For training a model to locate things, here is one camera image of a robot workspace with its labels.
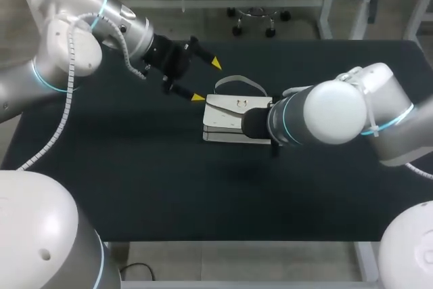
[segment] floor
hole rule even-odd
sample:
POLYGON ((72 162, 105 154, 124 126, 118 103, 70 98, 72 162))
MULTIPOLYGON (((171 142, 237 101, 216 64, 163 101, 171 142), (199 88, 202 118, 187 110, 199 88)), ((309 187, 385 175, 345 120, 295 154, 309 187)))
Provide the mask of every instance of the floor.
MULTIPOLYGON (((400 39, 416 0, 380 0, 377 22, 366 39, 400 39)), ((348 37, 356 1, 335 0, 330 25, 335 38, 348 37)), ((185 39, 236 40, 235 24, 222 10, 139 10, 160 34, 185 39)), ((277 23, 278 39, 314 39, 317 12, 292 10, 293 20, 277 23)), ((266 22, 248 22, 243 39, 264 39, 266 22)), ((420 41, 433 62, 431 26, 423 26, 420 41)), ((0 0, 0 68, 35 53, 39 36, 25 0, 0 0)), ((0 125, 0 159, 3 158, 19 118, 0 125)), ((252 281, 355 281, 360 274, 351 243, 344 242, 140 242, 118 243, 113 254, 120 265, 150 264, 158 280, 252 281)), ((128 270, 128 280, 148 280, 144 267, 128 270)))

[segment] black tablecloth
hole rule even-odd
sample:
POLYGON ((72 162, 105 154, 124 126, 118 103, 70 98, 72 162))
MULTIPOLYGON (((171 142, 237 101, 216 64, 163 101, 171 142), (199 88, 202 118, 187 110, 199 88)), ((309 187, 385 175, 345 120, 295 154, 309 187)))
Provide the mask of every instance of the black tablecloth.
MULTIPOLYGON (((391 67, 415 103, 432 92, 432 69, 408 41, 205 46, 224 72, 195 61, 183 80, 203 94, 231 74, 280 93, 376 62, 391 67)), ((105 58, 76 92, 61 139, 33 168, 71 192, 105 241, 376 241, 399 213, 433 200, 433 182, 382 166, 361 137, 344 146, 285 148, 279 158, 269 146, 206 143, 203 103, 162 95, 157 72, 143 82, 120 58, 105 58)), ((45 145, 62 108, 23 114, 4 169, 45 145)), ((432 172, 433 155, 415 164, 432 172)))

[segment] caster wheel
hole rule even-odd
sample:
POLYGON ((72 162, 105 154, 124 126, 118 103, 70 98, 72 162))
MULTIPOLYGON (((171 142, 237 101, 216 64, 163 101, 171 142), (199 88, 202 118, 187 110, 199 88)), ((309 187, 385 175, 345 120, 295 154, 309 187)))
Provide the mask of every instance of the caster wheel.
POLYGON ((233 35, 235 37, 238 37, 238 36, 242 35, 242 27, 234 26, 233 29, 231 30, 231 32, 233 33, 233 35))
POLYGON ((266 37, 271 38, 271 37, 274 37, 275 34, 277 34, 277 33, 276 33, 274 28, 267 28, 266 29, 266 37))
POLYGON ((227 8, 227 16, 228 17, 235 17, 236 16, 236 9, 235 8, 227 8))
POLYGON ((288 22, 289 20, 292 19, 292 15, 290 14, 289 11, 285 10, 285 11, 279 13, 279 18, 280 18, 283 22, 288 22))

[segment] white handbag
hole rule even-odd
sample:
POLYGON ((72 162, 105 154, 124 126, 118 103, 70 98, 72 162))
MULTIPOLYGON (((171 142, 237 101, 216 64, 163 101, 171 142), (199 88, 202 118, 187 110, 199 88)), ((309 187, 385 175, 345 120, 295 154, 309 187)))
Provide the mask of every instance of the white handbag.
POLYGON ((242 81, 260 89, 265 97, 208 95, 203 117, 203 139, 206 141, 271 144, 269 139, 251 139, 242 133, 242 116, 253 108, 267 108, 272 97, 255 82, 243 76, 221 79, 215 89, 231 81, 242 81))

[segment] bag strap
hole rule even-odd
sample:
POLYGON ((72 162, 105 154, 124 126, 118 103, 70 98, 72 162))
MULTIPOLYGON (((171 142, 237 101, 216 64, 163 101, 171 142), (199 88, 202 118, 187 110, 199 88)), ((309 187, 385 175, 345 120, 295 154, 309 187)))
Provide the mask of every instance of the bag strap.
POLYGON ((265 89, 263 87, 261 87, 258 83, 254 82, 251 79, 248 79, 248 78, 246 78, 244 76, 241 76, 240 74, 235 74, 233 76, 228 76, 228 77, 225 77, 225 78, 219 80, 215 84, 214 93, 218 94, 217 93, 217 88, 220 87, 221 85, 224 85, 224 84, 227 84, 227 83, 231 83, 233 81, 240 81, 240 82, 243 82, 243 83, 245 83, 245 84, 247 84, 249 86, 253 86, 254 88, 257 88, 259 91, 261 91, 265 97, 268 96, 268 94, 265 91, 265 89))

